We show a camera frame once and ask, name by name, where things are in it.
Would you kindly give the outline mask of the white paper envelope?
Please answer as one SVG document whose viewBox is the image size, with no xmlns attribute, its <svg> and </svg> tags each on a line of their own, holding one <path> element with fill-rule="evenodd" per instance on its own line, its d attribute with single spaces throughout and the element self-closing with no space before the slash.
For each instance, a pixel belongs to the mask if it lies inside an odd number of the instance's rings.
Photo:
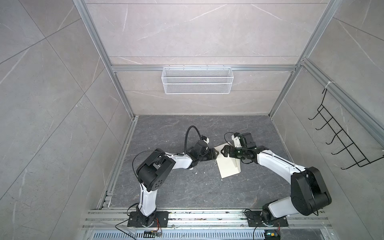
<svg viewBox="0 0 384 240">
<path fill-rule="evenodd" d="M 222 179 L 239 174 L 241 172 L 241 162 L 239 159 L 225 157 L 221 153 L 221 150 L 224 148 L 224 146 L 225 144 L 215 147 L 215 150 L 219 152 L 216 161 Z"/>
</svg>

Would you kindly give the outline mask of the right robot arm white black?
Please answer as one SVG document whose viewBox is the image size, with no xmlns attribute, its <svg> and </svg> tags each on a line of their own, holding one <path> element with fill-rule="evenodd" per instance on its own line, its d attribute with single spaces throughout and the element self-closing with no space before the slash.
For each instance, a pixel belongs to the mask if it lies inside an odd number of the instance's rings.
<svg viewBox="0 0 384 240">
<path fill-rule="evenodd" d="M 332 197 L 321 172 L 315 167 L 294 164 L 273 153 L 264 146 L 257 146 L 251 133 L 234 133 L 233 145 L 221 148 L 224 157 L 237 160 L 250 160 L 286 180 L 291 186 L 291 194 L 263 206 L 263 224 L 271 226 L 278 219 L 289 215 L 309 216 L 332 203 Z"/>
</svg>

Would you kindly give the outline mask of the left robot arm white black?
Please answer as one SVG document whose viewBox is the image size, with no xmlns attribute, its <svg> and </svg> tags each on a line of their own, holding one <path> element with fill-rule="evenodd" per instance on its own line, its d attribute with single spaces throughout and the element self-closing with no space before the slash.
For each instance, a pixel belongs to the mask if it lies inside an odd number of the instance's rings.
<svg viewBox="0 0 384 240">
<path fill-rule="evenodd" d="M 157 191 L 172 170 L 192 169 L 199 162 L 216 160 L 219 152 L 210 148 L 206 140 L 199 140 L 183 153 L 171 154 L 155 149 L 136 170 L 140 183 L 140 201 L 137 214 L 141 224 L 150 226 L 156 218 Z"/>
</svg>

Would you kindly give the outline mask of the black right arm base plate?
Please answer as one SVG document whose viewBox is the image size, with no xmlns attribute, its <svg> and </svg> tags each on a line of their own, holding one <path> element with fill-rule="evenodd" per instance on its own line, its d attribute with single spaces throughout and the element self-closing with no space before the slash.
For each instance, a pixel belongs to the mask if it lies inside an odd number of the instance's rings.
<svg viewBox="0 0 384 240">
<path fill-rule="evenodd" d="M 288 227 L 286 217 L 275 218 L 266 210 L 252 211 L 250 209 L 244 210 L 244 215 L 248 222 L 249 227 Z"/>
</svg>

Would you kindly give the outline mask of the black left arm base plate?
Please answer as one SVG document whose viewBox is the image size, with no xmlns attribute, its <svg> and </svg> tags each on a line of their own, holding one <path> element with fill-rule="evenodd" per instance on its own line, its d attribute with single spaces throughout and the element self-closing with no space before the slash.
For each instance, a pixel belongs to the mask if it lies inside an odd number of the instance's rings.
<svg viewBox="0 0 384 240">
<path fill-rule="evenodd" d="M 140 211 L 131 212 L 128 218 L 127 227 L 136 228 L 166 228 L 169 221 L 169 213 L 166 211 L 154 211 L 148 217 L 144 216 Z"/>
</svg>

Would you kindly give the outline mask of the aluminium frame back rail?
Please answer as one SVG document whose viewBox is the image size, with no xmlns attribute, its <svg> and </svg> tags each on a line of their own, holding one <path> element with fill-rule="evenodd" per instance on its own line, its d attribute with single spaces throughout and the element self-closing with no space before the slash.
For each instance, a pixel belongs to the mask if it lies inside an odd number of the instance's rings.
<svg viewBox="0 0 384 240">
<path fill-rule="evenodd" d="M 295 71 L 296 65 L 113 65 L 114 72 L 131 71 L 162 71 L 163 69 L 222 69 L 231 68 L 233 71 Z"/>
</svg>

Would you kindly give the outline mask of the aluminium frame rail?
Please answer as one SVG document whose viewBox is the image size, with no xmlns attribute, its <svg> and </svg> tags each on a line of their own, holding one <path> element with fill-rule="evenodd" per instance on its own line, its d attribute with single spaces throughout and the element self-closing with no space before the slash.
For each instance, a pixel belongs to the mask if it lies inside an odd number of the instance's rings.
<svg viewBox="0 0 384 240">
<path fill-rule="evenodd" d="M 233 71 L 295 71 L 296 65 L 113 65 L 114 72 L 131 71 L 162 71 L 163 69 L 222 69 L 231 68 Z"/>
<path fill-rule="evenodd" d="M 311 60 L 304 59 L 302 66 L 344 107 L 364 129 L 381 145 L 384 145 L 384 125 L 365 110 L 336 82 L 328 77 Z"/>
</svg>

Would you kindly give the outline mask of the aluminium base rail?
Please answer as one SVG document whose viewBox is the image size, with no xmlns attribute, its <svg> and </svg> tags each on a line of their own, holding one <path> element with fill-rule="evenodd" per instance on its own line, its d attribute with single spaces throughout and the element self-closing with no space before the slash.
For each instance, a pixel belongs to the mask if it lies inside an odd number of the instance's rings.
<svg viewBox="0 0 384 240">
<path fill-rule="evenodd" d="M 229 229 L 254 229 L 249 226 L 248 220 L 242 209 L 222 210 L 168 210 L 168 225 L 166 230 L 229 230 Z M 129 217 L 125 209 L 91 210 L 86 215 L 82 230 L 115 230 L 118 226 L 122 230 L 134 230 L 127 227 Z M 275 225 L 273 227 L 256 223 L 258 229 L 332 229 L 332 225 L 324 211 L 319 215 L 303 216 L 290 215 L 285 218 L 288 226 Z"/>
</svg>

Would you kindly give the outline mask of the aluminium frame right rail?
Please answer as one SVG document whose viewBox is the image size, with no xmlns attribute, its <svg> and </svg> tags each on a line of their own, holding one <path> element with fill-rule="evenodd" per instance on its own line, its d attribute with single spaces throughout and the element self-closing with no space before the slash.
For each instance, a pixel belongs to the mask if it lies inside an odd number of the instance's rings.
<svg viewBox="0 0 384 240">
<path fill-rule="evenodd" d="M 364 129 L 381 145 L 384 145 L 384 125 L 365 110 L 336 82 L 328 77 L 311 60 L 304 59 L 302 66 L 344 107 Z"/>
</svg>

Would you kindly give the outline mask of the aluminium frame right post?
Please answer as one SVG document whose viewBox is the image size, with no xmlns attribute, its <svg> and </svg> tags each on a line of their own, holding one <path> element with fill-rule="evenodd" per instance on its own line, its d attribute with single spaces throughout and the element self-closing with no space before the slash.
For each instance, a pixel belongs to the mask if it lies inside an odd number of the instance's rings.
<svg viewBox="0 0 384 240">
<path fill-rule="evenodd" d="M 326 9 L 324 10 L 314 32 L 312 33 L 311 37 L 309 38 L 308 43 L 306 44 L 302 54 L 300 55 L 294 70 L 290 73 L 286 83 L 284 84 L 280 94 L 277 97 L 277 100 L 275 101 L 274 105 L 272 106 L 269 117 L 272 119 L 276 112 L 278 111 L 280 105 L 282 104 L 284 98 L 286 97 L 288 91 L 290 90 L 292 84 L 294 83 L 295 79 L 297 78 L 298 74 L 300 73 L 302 69 L 302 62 L 305 59 L 308 59 L 311 53 L 313 52 L 316 44 L 320 40 L 321 36 L 323 35 L 325 29 L 331 22 L 333 16 L 335 15 L 336 11 L 340 7 L 342 0 L 332 0 L 329 1 L 327 4 Z"/>
</svg>

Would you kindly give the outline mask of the aluminium frame post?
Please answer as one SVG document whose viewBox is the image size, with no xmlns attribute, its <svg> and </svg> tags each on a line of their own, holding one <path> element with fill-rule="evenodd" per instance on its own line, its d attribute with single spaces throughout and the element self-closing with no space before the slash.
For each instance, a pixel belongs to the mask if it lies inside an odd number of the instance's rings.
<svg viewBox="0 0 384 240">
<path fill-rule="evenodd" d="M 101 41 L 101 38 L 98 34 L 98 31 L 94 25 L 94 22 L 91 18 L 89 11 L 88 11 L 88 8 L 86 6 L 85 1 L 74 0 L 74 4 L 75 4 L 75 7 L 77 8 L 83 22 L 84 22 L 84 25 L 85 25 L 85 27 L 86 27 L 86 29 L 87 29 L 90 37 L 91 37 L 92 42 L 94 43 L 94 45 L 96 47 L 96 50 L 97 50 L 103 64 L 105 65 L 107 73 L 110 76 L 130 119 L 134 120 L 135 114 L 133 113 L 133 110 L 130 106 L 130 103 L 129 103 L 128 98 L 125 94 L 125 91 L 123 89 L 121 82 L 119 81 L 116 73 L 112 69 L 112 63 L 111 63 L 110 58 L 109 58 L 109 56 L 105 50 L 103 43 Z"/>
<path fill-rule="evenodd" d="M 277 100 L 275 101 L 274 105 L 272 106 L 269 117 L 272 119 L 276 112 L 278 111 L 280 105 L 282 104 L 284 98 L 286 97 L 288 91 L 290 90 L 292 84 L 294 83 L 295 79 L 297 78 L 298 74 L 300 73 L 302 69 L 302 62 L 305 59 L 308 59 L 311 53 L 313 52 L 316 44 L 320 40 L 321 36 L 323 35 L 325 29 L 331 22 L 333 16 L 335 15 L 336 11 L 340 7 L 342 0 L 332 0 L 329 1 L 327 4 L 326 9 L 324 10 L 314 32 L 312 33 L 311 37 L 309 38 L 308 43 L 306 44 L 302 54 L 300 55 L 294 70 L 290 73 L 286 83 L 284 84 L 280 94 L 277 97 Z"/>
</svg>

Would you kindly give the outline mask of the aluminium frame left post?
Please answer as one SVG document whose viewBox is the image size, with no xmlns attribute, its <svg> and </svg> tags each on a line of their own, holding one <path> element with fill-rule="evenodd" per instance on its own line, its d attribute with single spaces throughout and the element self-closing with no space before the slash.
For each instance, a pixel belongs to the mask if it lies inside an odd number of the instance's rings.
<svg viewBox="0 0 384 240">
<path fill-rule="evenodd" d="M 96 47 L 96 50 L 97 50 L 103 64 L 105 65 L 107 73 L 110 76 L 130 119 L 134 120 L 135 114 L 133 113 L 133 110 L 130 106 L 130 103 L 129 103 L 128 98 L 125 94 L 125 91 L 123 89 L 121 82 L 119 81 L 116 73 L 112 69 L 112 63 L 111 63 L 110 58 L 109 58 L 109 56 L 105 50 L 103 43 L 101 41 L 101 38 L 98 34 L 98 31 L 94 25 L 94 22 L 91 18 L 89 11 L 88 11 L 88 8 L 86 6 L 85 1 L 74 0 L 74 4 L 75 4 L 75 7 L 77 8 L 83 22 L 84 22 L 84 25 L 85 25 L 85 27 L 86 27 L 86 29 L 87 29 L 90 37 L 91 37 L 92 42 L 94 43 L 94 45 Z"/>
</svg>

